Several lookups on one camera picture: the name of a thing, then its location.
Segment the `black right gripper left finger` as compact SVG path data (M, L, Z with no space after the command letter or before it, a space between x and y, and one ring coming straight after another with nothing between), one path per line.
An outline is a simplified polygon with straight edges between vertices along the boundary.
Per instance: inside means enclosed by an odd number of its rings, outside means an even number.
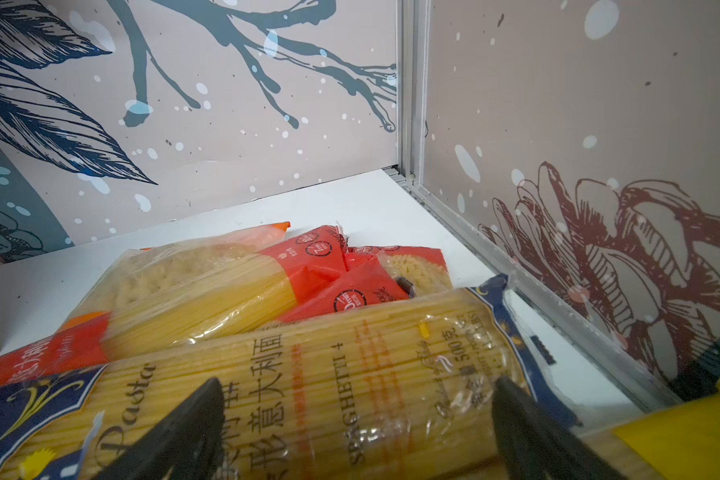
M222 461L224 397L213 377L158 422L98 479L210 479Z

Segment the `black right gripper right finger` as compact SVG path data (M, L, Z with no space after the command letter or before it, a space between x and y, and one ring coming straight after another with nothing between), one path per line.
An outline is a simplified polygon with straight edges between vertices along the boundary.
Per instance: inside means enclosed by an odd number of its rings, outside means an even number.
M622 479L506 376L495 382L496 445L511 479Z

